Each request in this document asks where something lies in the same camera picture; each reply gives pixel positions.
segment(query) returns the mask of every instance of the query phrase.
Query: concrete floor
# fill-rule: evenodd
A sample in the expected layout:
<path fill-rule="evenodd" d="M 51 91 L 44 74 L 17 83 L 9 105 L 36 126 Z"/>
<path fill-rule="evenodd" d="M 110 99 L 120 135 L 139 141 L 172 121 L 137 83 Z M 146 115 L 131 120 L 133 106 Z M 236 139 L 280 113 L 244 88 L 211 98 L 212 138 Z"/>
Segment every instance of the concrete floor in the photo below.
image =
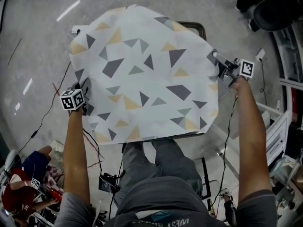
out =
<path fill-rule="evenodd" d="M 8 0 L 4 15 L 3 30 L 0 34 L 0 103 L 5 122 L 21 148 L 39 127 L 42 116 L 50 107 L 55 88 L 58 87 L 70 61 L 68 46 L 74 35 L 73 25 L 87 25 L 109 9 L 139 4 L 162 13 L 173 20 L 201 23 L 206 30 L 208 43 L 230 60 L 236 57 L 254 61 L 260 48 L 264 48 L 267 61 L 264 65 L 268 105 L 276 107 L 281 97 L 278 83 L 279 69 L 275 45 L 270 34 L 264 31 L 253 33 L 247 28 L 247 19 L 235 9 L 236 0 L 80 0 L 59 22 L 56 19 L 77 0 Z M 8 61 L 21 40 L 15 54 Z M 29 90 L 23 91 L 32 79 Z M 60 92 L 76 81 L 70 67 Z M 254 97 L 264 103 L 259 92 L 262 85 L 261 67 L 256 62 L 254 78 L 250 80 Z M 219 115 L 215 121 L 227 131 L 228 118 L 232 110 L 234 95 L 226 95 L 219 100 Z M 232 119 L 231 132 L 238 132 L 237 111 Z M 22 151 L 24 155 L 50 144 L 53 140 L 65 142 L 68 114 L 56 97 L 53 108 L 45 117 L 39 133 Z M 84 127 L 89 124 L 84 119 Z M 85 140 L 88 166 L 96 163 L 97 155 L 92 145 Z M 192 159 L 205 156 L 211 180 L 221 179 L 223 161 L 217 156 L 216 147 L 222 147 L 211 131 L 206 135 L 178 140 L 185 155 Z M 145 146 L 146 155 L 154 161 L 155 152 L 151 145 Z M 121 161 L 121 145 L 101 146 L 104 157 L 103 171 L 117 174 Z M 104 198 L 102 209 L 108 209 L 111 195 L 98 190 L 99 167 L 89 168 L 91 201 L 93 205 Z M 224 184 L 230 189 L 238 181 L 228 169 Z M 219 218 L 224 218 L 223 210 Z"/>

